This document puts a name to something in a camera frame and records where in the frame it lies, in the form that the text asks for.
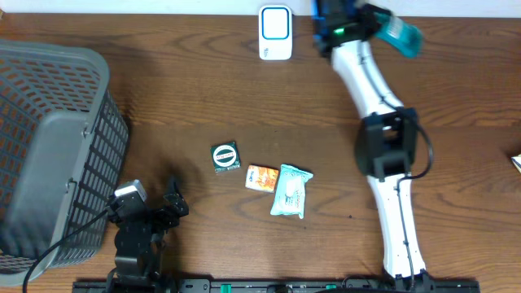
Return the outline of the teal mouthwash bottle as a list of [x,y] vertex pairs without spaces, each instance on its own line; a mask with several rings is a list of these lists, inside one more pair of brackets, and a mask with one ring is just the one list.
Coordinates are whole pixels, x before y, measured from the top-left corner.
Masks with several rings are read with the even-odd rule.
[[419,28],[395,15],[376,14],[381,25],[376,37],[396,48],[407,58],[416,58],[422,49],[423,35]]

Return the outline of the green square box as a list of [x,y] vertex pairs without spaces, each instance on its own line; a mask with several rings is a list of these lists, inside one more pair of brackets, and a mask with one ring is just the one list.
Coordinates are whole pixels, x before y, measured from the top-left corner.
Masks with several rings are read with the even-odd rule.
[[235,142],[226,142],[211,147],[212,163],[216,173],[228,172],[241,167]]

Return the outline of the orange tissue packet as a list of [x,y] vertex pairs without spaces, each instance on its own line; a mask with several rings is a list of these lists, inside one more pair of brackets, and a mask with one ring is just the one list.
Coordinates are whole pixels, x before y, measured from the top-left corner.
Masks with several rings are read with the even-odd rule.
[[279,171],[275,168],[249,165],[245,187],[251,190],[273,193],[277,184]]

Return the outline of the light blue wipes packet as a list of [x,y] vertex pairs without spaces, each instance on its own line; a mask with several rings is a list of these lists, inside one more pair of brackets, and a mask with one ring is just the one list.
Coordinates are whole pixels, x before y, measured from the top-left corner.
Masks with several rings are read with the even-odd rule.
[[270,214],[272,216],[297,215],[303,219],[305,185],[312,178],[313,174],[310,172],[289,164],[282,164]]

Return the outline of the yellow snack bag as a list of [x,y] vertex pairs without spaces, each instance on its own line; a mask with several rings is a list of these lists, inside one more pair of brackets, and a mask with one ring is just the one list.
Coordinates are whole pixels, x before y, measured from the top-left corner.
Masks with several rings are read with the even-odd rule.
[[521,155],[516,155],[511,158],[513,165],[518,169],[521,173]]

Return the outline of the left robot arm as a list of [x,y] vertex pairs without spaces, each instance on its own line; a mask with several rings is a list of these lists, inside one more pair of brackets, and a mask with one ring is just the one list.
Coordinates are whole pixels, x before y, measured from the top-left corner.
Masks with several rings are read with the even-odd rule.
[[115,265],[108,274],[106,292],[176,292],[177,282],[161,273],[164,236],[189,214],[175,177],[169,178],[164,205],[149,208],[139,180],[116,188],[106,205],[107,219],[118,227]]

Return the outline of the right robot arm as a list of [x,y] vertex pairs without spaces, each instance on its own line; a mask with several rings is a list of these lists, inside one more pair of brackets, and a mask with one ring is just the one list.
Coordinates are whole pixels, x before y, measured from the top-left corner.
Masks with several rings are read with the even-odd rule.
[[384,289],[432,292],[418,246],[412,182],[431,170],[434,150],[418,114],[394,95],[374,60],[377,37],[407,58],[418,56],[422,33],[390,10],[365,1],[316,0],[313,38],[350,93],[361,118],[355,159],[377,204],[383,235]]

